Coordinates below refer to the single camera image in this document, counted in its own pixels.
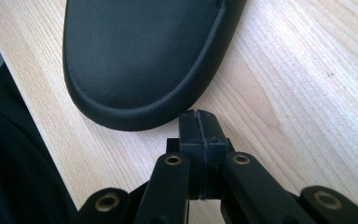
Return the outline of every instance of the black plastic mechanism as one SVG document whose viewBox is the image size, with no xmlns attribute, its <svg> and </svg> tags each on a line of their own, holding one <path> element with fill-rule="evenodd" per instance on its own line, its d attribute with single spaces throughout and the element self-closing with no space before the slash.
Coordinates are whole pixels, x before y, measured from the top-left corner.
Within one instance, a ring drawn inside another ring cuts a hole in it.
<svg viewBox="0 0 358 224">
<path fill-rule="evenodd" d="M 358 223 L 358 206 L 332 189 L 284 190 L 255 157 L 235 152 L 212 113 L 187 111 L 179 128 L 149 182 L 93 194 L 73 223 L 187 223 L 198 199 L 220 199 L 226 223 Z"/>
</svg>

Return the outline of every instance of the metal rivet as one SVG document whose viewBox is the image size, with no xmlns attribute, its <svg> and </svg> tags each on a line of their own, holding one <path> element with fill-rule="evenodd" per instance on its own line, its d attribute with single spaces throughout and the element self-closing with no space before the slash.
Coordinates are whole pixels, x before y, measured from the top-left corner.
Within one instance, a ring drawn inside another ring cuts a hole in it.
<svg viewBox="0 0 358 224">
<path fill-rule="evenodd" d="M 237 164 L 241 164 L 241 165 L 245 165 L 251 162 L 251 159 L 242 155 L 236 155 L 232 160 L 234 160 L 234 162 L 236 162 Z"/>
<path fill-rule="evenodd" d="M 120 198 L 115 193 L 104 194 L 98 201 L 95 203 L 95 209 L 99 212 L 109 212 L 115 209 L 120 203 Z"/>
<path fill-rule="evenodd" d="M 180 157 L 177 156 L 170 156 L 165 158 L 165 163 L 169 164 L 169 165 L 177 165 L 180 164 L 182 162 L 182 159 L 180 159 Z"/>
<path fill-rule="evenodd" d="M 331 210 L 338 210 L 342 207 L 341 201 L 334 195 L 327 193 L 326 191 L 316 191 L 313 194 L 315 201 L 323 207 Z"/>
</svg>

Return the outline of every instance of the light wood surface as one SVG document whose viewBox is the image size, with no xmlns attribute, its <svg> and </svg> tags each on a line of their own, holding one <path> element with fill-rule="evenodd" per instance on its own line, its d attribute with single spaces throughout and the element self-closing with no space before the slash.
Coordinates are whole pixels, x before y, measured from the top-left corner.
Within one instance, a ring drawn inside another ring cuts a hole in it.
<svg viewBox="0 0 358 224">
<path fill-rule="evenodd" d="M 62 72 L 65 4 L 0 0 L 0 50 L 80 207 L 96 190 L 148 180 L 178 125 L 117 132 L 77 110 Z M 285 189 L 321 185 L 358 203 L 358 0 L 249 0 L 193 108 L 214 113 Z M 190 206 L 190 223 L 223 222 L 218 202 Z"/>
</svg>

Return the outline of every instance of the wooden desk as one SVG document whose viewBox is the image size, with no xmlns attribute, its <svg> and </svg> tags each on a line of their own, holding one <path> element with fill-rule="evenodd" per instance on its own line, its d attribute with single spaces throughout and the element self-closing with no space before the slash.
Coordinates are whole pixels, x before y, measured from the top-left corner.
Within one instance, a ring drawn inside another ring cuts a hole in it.
<svg viewBox="0 0 358 224">
<path fill-rule="evenodd" d="M 105 129 L 72 103 L 62 73 L 65 1 L 0 1 L 0 50 L 77 207 L 143 184 L 178 136 Z M 358 1 L 249 0 L 216 77 L 194 108 L 293 193 L 322 185 L 358 203 Z M 220 223 L 218 202 L 191 223 Z"/>
</svg>

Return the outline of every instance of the dark clothing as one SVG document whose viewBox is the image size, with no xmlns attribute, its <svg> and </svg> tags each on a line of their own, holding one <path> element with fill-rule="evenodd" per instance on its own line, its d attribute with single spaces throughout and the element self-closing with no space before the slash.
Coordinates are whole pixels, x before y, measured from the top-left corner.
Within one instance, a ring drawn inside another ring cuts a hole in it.
<svg viewBox="0 0 358 224">
<path fill-rule="evenodd" d="M 6 65 L 0 67 L 0 223 L 68 223 L 76 208 Z"/>
</svg>

